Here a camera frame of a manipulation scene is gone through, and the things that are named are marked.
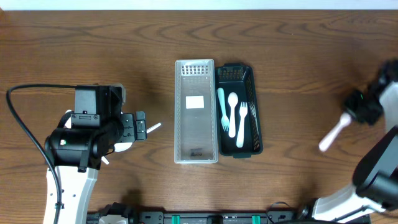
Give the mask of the white plastic fork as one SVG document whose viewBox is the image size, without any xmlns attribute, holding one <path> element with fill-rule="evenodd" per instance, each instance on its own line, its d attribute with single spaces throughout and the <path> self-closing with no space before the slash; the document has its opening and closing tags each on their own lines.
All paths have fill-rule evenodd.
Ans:
<svg viewBox="0 0 398 224">
<path fill-rule="evenodd" d="M 338 123 L 332 128 L 332 130 L 319 142 L 318 148 L 321 152 L 325 152 L 332 145 L 333 141 L 337 138 L 339 133 L 347 126 L 351 124 L 352 118 L 347 113 L 344 112 L 340 116 Z"/>
<path fill-rule="evenodd" d="M 225 104 L 225 95 L 224 95 L 224 89 L 223 88 L 218 88 L 217 89 L 217 94 L 218 94 L 218 100 L 221 108 L 221 125 L 223 128 L 223 131 L 227 132 L 229 131 L 229 119 L 226 114 L 226 104 Z"/>
<path fill-rule="evenodd" d="M 238 148 L 242 148 L 244 144 L 244 123 L 247 114 L 248 114 L 248 104 L 245 101 L 242 101 L 241 106 L 239 108 L 240 120 L 239 120 L 238 135 L 236 139 L 236 146 Z"/>
</svg>

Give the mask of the white plastic spoon angled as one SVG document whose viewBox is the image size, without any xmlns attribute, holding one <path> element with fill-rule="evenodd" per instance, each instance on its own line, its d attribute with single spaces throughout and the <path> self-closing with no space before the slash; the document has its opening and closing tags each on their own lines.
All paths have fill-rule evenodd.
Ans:
<svg viewBox="0 0 398 224">
<path fill-rule="evenodd" d="M 157 123 L 150 128 L 148 128 L 145 132 L 140 132 L 137 131 L 135 133 L 135 141 L 145 141 L 147 135 L 154 131 L 155 129 L 159 128 L 162 125 L 162 123 Z M 123 143 L 116 143 L 114 145 L 115 152 L 123 152 L 125 150 L 128 150 L 132 146 L 132 142 L 123 142 Z"/>
</svg>

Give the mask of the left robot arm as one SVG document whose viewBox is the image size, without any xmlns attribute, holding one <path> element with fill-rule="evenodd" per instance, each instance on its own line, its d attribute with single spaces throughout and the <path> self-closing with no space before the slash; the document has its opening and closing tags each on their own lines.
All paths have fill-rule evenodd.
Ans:
<svg viewBox="0 0 398 224">
<path fill-rule="evenodd" d="M 74 110 L 45 140 L 56 176 L 47 173 L 44 223 L 85 223 L 102 158 L 147 138 L 143 111 L 123 113 L 122 84 L 78 85 Z"/>
</svg>

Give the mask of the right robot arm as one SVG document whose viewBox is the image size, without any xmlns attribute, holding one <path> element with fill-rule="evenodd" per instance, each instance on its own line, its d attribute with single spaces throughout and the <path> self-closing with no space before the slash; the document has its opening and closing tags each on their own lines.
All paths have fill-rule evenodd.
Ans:
<svg viewBox="0 0 398 224">
<path fill-rule="evenodd" d="M 383 116 L 386 134 L 360 160 L 346 187 L 297 212 L 300 223 L 349 223 L 374 212 L 397 210 L 397 59 L 385 61 L 367 90 L 352 91 L 343 108 L 338 124 L 318 145 L 322 152 L 352 121 L 372 126 Z"/>
</svg>

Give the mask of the black plastic perforated basket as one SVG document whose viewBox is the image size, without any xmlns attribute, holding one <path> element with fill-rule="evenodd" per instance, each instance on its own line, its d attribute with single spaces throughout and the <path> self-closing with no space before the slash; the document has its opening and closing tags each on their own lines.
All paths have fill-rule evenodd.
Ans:
<svg viewBox="0 0 398 224">
<path fill-rule="evenodd" d="M 224 89 L 226 114 L 230 117 L 230 106 L 228 96 L 235 92 L 238 96 L 238 104 L 235 107 L 236 135 L 233 138 L 228 136 L 228 131 L 223 131 L 221 125 L 221 108 L 218 104 L 218 148 L 223 156 L 232 156 L 236 159 L 249 158 L 252 155 L 260 154 L 263 151 L 261 124 L 257 105 L 254 73 L 250 66 L 243 63 L 226 63 L 215 70 L 216 95 L 218 88 Z M 244 123 L 244 144 L 242 148 L 236 146 L 236 139 L 239 129 L 239 108 L 241 102 L 248 104 L 248 114 Z"/>
</svg>

